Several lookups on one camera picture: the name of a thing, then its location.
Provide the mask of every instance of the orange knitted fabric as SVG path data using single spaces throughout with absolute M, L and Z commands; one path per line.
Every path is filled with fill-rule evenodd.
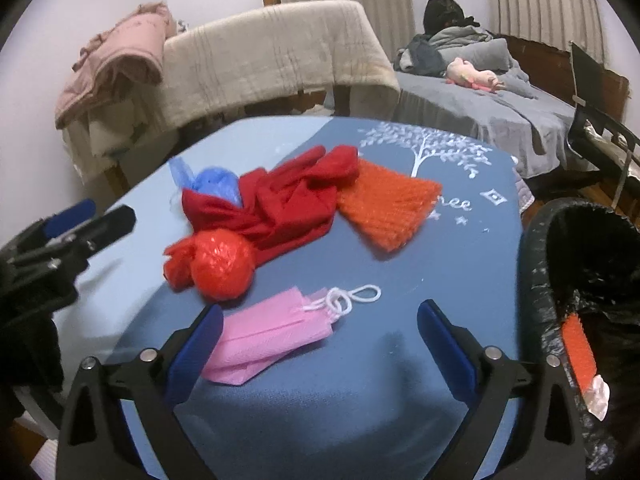
M 442 184 L 411 178 L 360 158 L 356 181 L 338 192 L 338 210 L 376 245 L 393 251 L 407 243 L 442 191 Z
M 584 393 L 591 386 L 591 381 L 598 369 L 577 314 L 571 314 L 562 324 L 562 339 L 564 339 L 564 346 L 569 355 L 571 367 L 574 369 L 575 378 L 578 379 L 580 391 Z

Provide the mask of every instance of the wooden headboard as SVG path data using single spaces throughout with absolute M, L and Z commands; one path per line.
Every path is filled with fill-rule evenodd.
M 503 37 L 507 40 L 511 55 L 518 60 L 524 72 L 529 74 L 532 85 L 574 105 L 574 76 L 568 52 L 535 41 L 513 36 Z M 606 109 L 603 111 L 615 120 L 622 121 L 629 96 L 629 80 L 611 70 L 605 70 L 603 82 L 606 102 Z

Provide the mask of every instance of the gray bedsheet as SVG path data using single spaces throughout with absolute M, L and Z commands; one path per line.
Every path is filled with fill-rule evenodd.
M 496 94 L 446 84 L 444 79 L 398 72 L 400 101 L 394 121 L 446 130 L 511 153 L 516 167 L 530 178 L 562 165 L 586 169 L 564 146 L 574 108 L 531 87 L 535 99 L 513 92 Z

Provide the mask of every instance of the wooden floor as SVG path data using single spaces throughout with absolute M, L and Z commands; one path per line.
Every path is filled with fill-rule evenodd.
M 612 202 L 610 194 L 605 192 L 602 189 L 602 186 L 600 184 L 596 184 L 594 186 L 584 187 L 580 190 L 576 190 L 575 195 L 585 198 L 587 200 L 590 200 L 593 203 L 600 204 L 606 207 L 610 207 Z M 537 214 L 540 208 L 542 208 L 542 206 L 545 205 L 545 203 L 546 201 L 544 200 L 536 199 L 536 201 L 533 204 L 531 204 L 529 208 L 527 208 L 527 210 L 521 216 L 523 227 L 526 227 L 529 225 L 533 217 Z M 625 216 L 625 217 L 628 216 L 626 214 L 626 210 L 628 210 L 628 206 L 630 206 L 629 200 L 621 200 L 621 207 L 616 209 L 616 213 L 618 213 L 620 216 Z M 636 219 L 636 227 L 640 228 L 640 218 Z

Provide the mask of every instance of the trash can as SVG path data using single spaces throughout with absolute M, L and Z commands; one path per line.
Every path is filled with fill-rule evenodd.
M 560 358 L 580 413 L 590 478 L 640 478 L 640 232 L 610 208 L 575 198 L 547 203 L 520 244 L 522 358 Z M 601 422 L 588 412 L 561 324 L 576 313 L 610 387 Z

